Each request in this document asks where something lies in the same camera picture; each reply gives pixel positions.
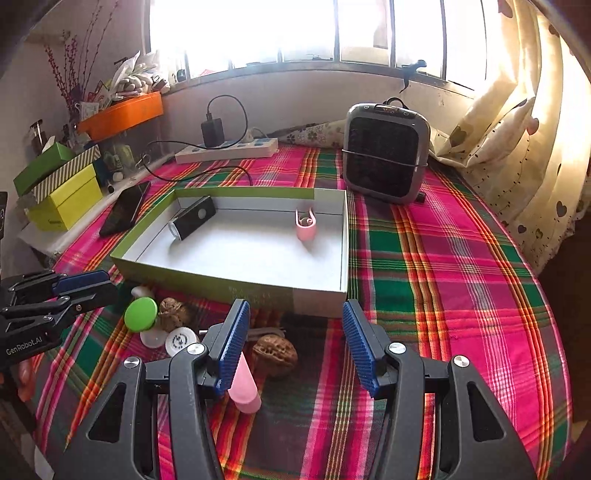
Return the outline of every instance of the pink clip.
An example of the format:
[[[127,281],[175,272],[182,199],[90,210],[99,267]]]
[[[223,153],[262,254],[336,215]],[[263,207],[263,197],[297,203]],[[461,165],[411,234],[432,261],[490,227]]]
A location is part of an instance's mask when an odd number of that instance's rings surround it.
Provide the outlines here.
[[[316,217],[312,213],[312,209],[308,214],[304,214],[300,218],[298,211],[295,211],[295,234],[302,242],[312,240],[316,234]]]

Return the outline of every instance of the charger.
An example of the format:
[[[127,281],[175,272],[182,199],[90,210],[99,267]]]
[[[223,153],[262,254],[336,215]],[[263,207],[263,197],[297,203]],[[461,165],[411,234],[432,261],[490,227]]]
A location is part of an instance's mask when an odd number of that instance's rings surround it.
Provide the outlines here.
[[[222,145],[226,138],[223,134],[223,125],[221,118],[213,118],[212,114],[207,112],[207,120],[201,124],[203,133],[203,143],[206,147],[218,147]]]

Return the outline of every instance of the curtain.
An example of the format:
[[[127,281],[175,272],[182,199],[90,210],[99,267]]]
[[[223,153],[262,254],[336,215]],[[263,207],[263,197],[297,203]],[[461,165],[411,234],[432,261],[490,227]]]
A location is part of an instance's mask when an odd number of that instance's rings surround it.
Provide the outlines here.
[[[591,201],[591,86],[527,0],[487,17],[484,90],[437,159],[461,170],[539,273]]]

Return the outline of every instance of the window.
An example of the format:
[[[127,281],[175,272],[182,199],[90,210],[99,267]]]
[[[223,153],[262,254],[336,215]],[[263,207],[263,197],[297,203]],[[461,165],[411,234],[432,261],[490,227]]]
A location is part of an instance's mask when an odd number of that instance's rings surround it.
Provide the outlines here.
[[[193,78],[313,61],[324,68],[346,64],[348,70],[400,76],[402,66],[425,60],[419,73],[470,89],[486,78],[483,5],[496,5],[495,0],[147,2],[151,48],[175,58],[176,68],[187,64]]]

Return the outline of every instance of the bed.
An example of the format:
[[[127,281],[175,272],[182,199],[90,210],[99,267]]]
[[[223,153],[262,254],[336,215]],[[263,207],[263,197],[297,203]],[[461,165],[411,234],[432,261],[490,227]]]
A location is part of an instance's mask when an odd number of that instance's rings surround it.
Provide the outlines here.
[[[221,166],[228,162],[217,162]],[[232,161],[256,186],[344,189],[340,150],[281,145],[271,158]],[[158,173],[182,178],[198,164],[166,164]],[[142,214],[172,188],[246,185],[241,171],[222,171],[182,184],[152,179]],[[452,169],[432,164],[424,204],[389,205],[348,193],[349,297],[393,339],[412,343],[422,356],[449,360],[459,353],[476,365],[546,478],[564,458],[571,400],[564,352],[540,285],[513,240],[491,211]],[[122,235],[100,239],[108,209],[63,254],[62,273],[103,268],[118,285],[120,302],[77,318],[61,348],[35,359],[38,418],[35,441],[56,465],[101,388],[128,356],[165,357],[127,330],[122,314],[131,298],[109,258]],[[170,294],[158,292],[158,298]],[[187,298],[202,325],[221,322],[229,305]],[[374,457],[385,401],[361,389],[340,319],[254,311],[255,326],[281,325],[299,362],[285,380],[255,380],[263,407],[240,414],[227,397],[209,419],[226,479],[360,479]],[[252,361],[251,351],[246,357]],[[429,476],[433,414],[428,398],[420,479]],[[158,409],[160,469],[174,478],[164,399]]]

